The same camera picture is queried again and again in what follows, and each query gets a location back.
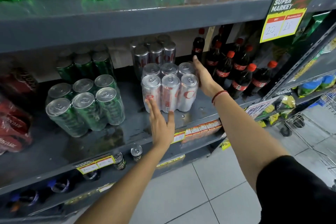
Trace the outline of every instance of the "black sleeve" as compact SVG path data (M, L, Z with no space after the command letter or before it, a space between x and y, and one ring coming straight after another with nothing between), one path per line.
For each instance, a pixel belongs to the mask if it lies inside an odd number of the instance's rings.
M336 192L292 156L282 156L259 173L260 223L335 223Z

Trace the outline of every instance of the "person's right hand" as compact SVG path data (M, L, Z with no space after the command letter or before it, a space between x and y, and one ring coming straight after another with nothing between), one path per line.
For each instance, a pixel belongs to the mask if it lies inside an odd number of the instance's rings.
M205 95L213 98L213 96L217 92L223 90L223 88L212 79L210 73L198 60L196 55L194 55L192 59L196 69L196 75L199 78L199 85L201 90L204 92Z

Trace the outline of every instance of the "person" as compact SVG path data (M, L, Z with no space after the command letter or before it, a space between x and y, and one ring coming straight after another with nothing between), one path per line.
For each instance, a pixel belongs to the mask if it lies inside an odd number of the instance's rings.
M196 56L193 60L200 88L213 99L240 168L258 196L262 208L260 223L334 222L336 192L300 165L259 126L212 79ZM156 165L173 141L175 131L173 112L169 112L166 122L155 101L146 100L146 103L150 109L153 137L151 150L87 209L77 224L126 224L130 221Z

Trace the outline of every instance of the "floor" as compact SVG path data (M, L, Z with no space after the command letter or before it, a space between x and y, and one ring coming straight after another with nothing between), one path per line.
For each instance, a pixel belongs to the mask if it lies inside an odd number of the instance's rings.
M335 120L332 121L336 118L326 109L316 106L304 113L328 131L336 133ZM328 171L320 156L294 133L290 137L283 137L278 127L266 130L328 186L334 184L336 175ZM326 137L324 132L311 124L301 128L300 133L310 144L316 144ZM258 198L246 182L230 147L151 180L130 223L258 223L260 210Z

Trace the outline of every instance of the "person's left arm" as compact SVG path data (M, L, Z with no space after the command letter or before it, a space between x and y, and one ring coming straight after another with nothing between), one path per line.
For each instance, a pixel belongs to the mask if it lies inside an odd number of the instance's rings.
M155 168L174 139L174 113L169 112L166 123L155 101L146 100L152 128L153 147L112 188L87 209L76 224L127 224L149 183Z

